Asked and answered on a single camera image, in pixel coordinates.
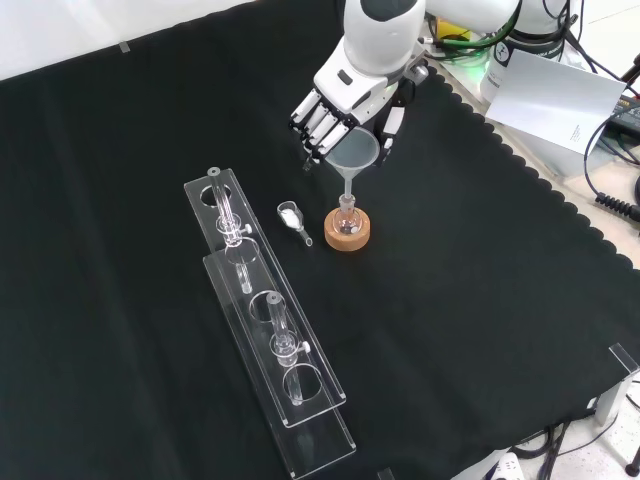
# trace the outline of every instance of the clear acrylic stand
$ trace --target clear acrylic stand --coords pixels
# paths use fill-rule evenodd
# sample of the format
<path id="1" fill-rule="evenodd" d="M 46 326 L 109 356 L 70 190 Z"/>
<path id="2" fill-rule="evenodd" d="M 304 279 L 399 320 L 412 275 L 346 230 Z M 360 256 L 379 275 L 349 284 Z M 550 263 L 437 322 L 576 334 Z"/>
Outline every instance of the clear acrylic stand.
<path id="1" fill-rule="evenodd" d="M 620 405 L 624 401 L 627 390 L 631 386 L 633 379 L 640 372 L 640 366 L 627 353 L 622 345 L 616 343 L 609 347 L 609 351 L 620 362 L 620 365 L 627 371 L 625 378 L 600 395 L 596 406 L 596 423 L 601 427 L 612 423 L 618 416 Z"/>
<path id="2" fill-rule="evenodd" d="M 204 264 L 292 478 L 355 452 L 346 395 L 231 170 L 185 185 Z"/>

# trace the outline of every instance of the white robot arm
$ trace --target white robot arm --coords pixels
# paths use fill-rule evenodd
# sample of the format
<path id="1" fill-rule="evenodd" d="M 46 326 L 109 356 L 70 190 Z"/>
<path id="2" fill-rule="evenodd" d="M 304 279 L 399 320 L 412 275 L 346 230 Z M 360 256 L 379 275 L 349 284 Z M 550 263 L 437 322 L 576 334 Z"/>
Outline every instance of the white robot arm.
<path id="1" fill-rule="evenodd" d="M 289 126 L 319 163 L 354 127 L 377 115 L 396 94 L 403 76 L 416 84 L 425 12 L 477 32 L 499 29 L 519 0 L 346 0 L 344 37 L 314 77 L 314 88 L 291 115 Z M 394 106 L 384 127 L 388 154 L 404 109 Z"/>

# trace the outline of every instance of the wooden stand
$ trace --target wooden stand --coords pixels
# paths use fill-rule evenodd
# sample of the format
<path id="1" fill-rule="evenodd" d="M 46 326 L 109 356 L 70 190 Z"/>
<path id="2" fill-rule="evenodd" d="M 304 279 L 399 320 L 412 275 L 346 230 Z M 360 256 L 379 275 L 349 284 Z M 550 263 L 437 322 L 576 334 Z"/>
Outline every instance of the wooden stand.
<path id="1" fill-rule="evenodd" d="M 335 228 L 333 228 L 333 217 L 335 217 L 338 210 L 340 209 L 336 208 L 335 210 L 332 210 L 329 212 L 329 215 L 327 215 L 327 218 L 324 219 L 325 240 L 332 248 L 339 252 L 355 252 L 356 250 L 360 250 L 367 244 L 369 237 L 371 236 L 371 222 L 369 221 L 369 216 L 359 208 L 356 208 L 356 211 L 362 218 L 362 228 L 358 233 L 346 235 L 344 233 L 336 232 Z"/>

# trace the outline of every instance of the electronic device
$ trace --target electronic device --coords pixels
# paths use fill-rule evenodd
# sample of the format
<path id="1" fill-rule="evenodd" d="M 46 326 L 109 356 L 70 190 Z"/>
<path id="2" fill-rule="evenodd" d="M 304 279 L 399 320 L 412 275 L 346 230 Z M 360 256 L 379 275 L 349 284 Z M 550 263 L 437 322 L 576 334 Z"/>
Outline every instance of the electronic device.
<path id="1" fill-rule="evenodd" d="M 640 101 L 623 95 L 618 100 L 613 113 L 616 114 L 626 108 L 633 106 L 640 107 Z M 629 137 L 633 137 L 640 142 L 640 108 L 625 112 L 622 115 L 613 117 L 607 123 L 606 131 L 624 133 Z"/>
<path id="2" fill-rule="evenodd" d="M 524 473 L 515 453 L 506 453 L 502 456 L 491 480 L 524 480 Z"/>

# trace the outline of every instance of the table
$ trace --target table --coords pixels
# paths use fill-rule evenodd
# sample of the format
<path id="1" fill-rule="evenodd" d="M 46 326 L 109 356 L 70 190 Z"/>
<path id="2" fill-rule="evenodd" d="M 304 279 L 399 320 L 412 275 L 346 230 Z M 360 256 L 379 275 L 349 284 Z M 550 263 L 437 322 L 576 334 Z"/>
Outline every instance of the table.
<path id="1" fill-rule="evenodd" d="M 0 85 L 4 477 L 282 473 L 182 189 L 211 166 L 346 392 L 358 452 L 319 479 L 449 480 L 624 377 L 640 278 L 435 75 L 354 184 L 367 248 L 290 236 L 280 202 L 320 239 L 341 187 L 284 128 L 339 35 L 330 2 L 265 0 Z"/>

